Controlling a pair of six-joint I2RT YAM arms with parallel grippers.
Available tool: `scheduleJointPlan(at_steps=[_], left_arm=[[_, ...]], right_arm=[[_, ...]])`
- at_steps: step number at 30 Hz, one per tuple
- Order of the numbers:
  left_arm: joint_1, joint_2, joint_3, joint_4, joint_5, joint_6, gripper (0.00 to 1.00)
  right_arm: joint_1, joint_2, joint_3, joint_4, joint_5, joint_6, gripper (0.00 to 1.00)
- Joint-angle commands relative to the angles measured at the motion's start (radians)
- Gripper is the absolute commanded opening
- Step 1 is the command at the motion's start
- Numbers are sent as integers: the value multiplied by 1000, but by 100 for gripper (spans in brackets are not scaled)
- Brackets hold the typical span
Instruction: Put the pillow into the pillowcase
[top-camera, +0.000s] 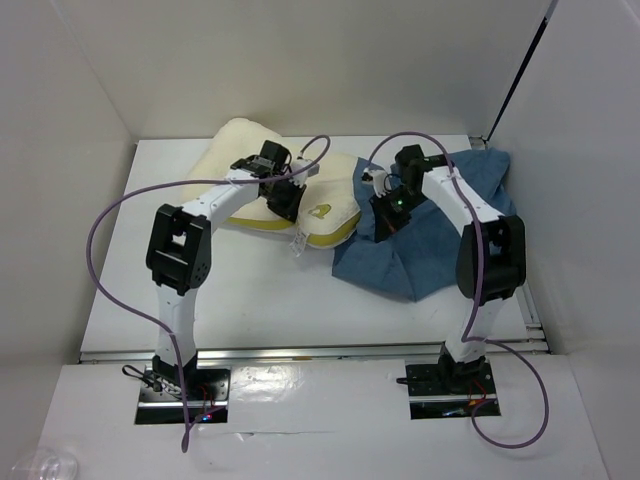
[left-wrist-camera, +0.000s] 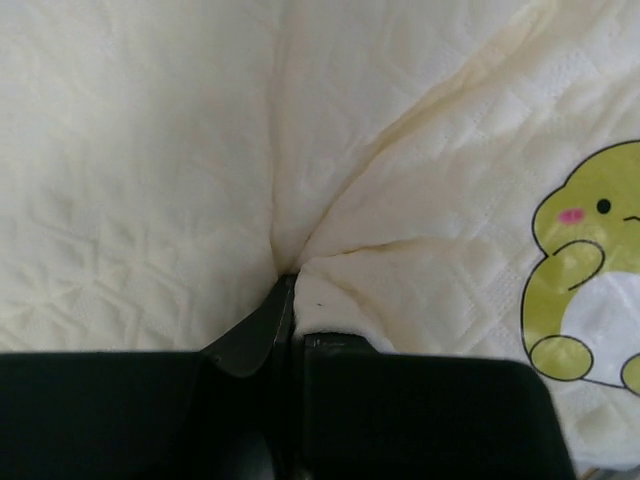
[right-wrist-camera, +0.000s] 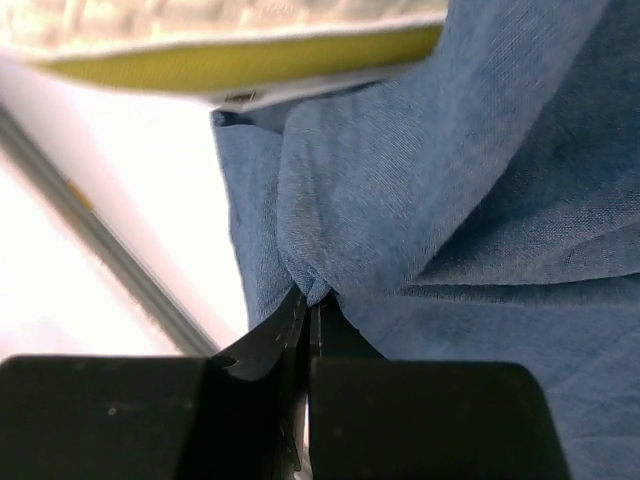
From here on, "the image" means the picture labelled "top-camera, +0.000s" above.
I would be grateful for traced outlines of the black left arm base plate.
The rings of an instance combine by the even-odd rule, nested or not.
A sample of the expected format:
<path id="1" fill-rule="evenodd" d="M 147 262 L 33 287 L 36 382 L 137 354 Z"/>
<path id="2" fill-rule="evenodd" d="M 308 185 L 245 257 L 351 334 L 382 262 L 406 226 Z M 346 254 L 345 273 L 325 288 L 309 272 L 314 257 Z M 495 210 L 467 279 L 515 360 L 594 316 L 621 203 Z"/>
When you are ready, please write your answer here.
<path id="1" fill-rule="evenodd" d="M 181 389 L 177 384 L 162 379 L 149 367 L 141 370 L 133 365 L 124 365 L 121 371 L 125 376 L 139 381 L 136 425 L 172 425 L 183 422 Z M 227 422 L 230 377 L 231 371 L 228 368 L 196 371 L 195 380 L 187 391 L 190 424 Z"/>

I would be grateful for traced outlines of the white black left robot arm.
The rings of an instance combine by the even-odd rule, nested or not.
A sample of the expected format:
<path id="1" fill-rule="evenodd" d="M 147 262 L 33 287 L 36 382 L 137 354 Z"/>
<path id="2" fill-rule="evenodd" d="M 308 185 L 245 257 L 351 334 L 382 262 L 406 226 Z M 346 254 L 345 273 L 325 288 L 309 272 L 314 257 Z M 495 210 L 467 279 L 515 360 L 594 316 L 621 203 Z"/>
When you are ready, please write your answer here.
<path id="1" fill-rule="evenodd" d="M 163 326 L 152 370 L 172 397 L 187 398 L 197 387 L 195 307 L 198 289 L 212 270 L 212 234 L 258 198 L 276 215 L 294 221 L 309 163 L 266 140 L 259 153 L 233 162 L 221 182 L 179 206 L 164 204 L 156 211 L 146 266 L 157 287 Z"/>

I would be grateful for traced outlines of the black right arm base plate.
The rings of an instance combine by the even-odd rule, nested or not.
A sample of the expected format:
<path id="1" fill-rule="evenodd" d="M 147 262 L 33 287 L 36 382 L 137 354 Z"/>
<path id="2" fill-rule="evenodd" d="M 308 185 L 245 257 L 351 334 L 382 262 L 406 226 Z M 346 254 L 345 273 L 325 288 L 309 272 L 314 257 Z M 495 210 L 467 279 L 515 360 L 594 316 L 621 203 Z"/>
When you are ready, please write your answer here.
<path id="1" fill-rule="evenodd" d="M 491 366 L 455 386 L 446 386 L 435 364 L 408 364 L 396 383 L 407 388 L 412 420 L 469 418 L 501 415 Z"/>

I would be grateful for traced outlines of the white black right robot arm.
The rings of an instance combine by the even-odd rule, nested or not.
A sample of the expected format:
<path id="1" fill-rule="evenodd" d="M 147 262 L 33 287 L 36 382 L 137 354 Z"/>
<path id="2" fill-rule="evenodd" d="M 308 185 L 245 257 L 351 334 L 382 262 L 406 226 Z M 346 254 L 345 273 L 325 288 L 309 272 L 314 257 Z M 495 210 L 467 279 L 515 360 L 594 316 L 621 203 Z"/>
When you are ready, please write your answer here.
<path id="1" fill-rule="evenodd" d="M 397 186 L 382 169 L 367 167 L 362 174 L 374 189 L 369 203 L 375 242 L 406 227 L 425 201 L 435 204 L 460 237 L 455 278 L 470 312 L 442 344 L 431 379 L 446 393 L 462 394 L 481 379 L 496 318 L 526 279 L 525 226 L 520 217 L 487 203 L 446 153 L 427 157 L 420 146 L 406 146 L 395 166 Z"/>

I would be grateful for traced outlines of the blue fabric pillowcase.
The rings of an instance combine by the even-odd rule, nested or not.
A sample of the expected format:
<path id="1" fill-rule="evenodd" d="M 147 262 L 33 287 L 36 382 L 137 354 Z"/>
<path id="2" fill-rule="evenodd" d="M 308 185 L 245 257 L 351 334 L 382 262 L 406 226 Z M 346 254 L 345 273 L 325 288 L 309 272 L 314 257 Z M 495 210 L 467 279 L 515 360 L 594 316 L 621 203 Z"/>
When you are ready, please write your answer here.
<path id="1" fill-rule="evenodd" d="M 451 155 L 465 181 L 493 208 L 512 215 L 516 207 L 503 181 L 511 159 L 495 148 Z M 411 212 L 409 225 L 389 239 L 374 241 L 373 188 L 361 182 L 366 161 L 357 160 L 353 191 L 361 217 L 346 242 L 334 249 L 332 276 L 361 288 L 417 302 L 456 283 L 460 236 L 430 200 Z"/>

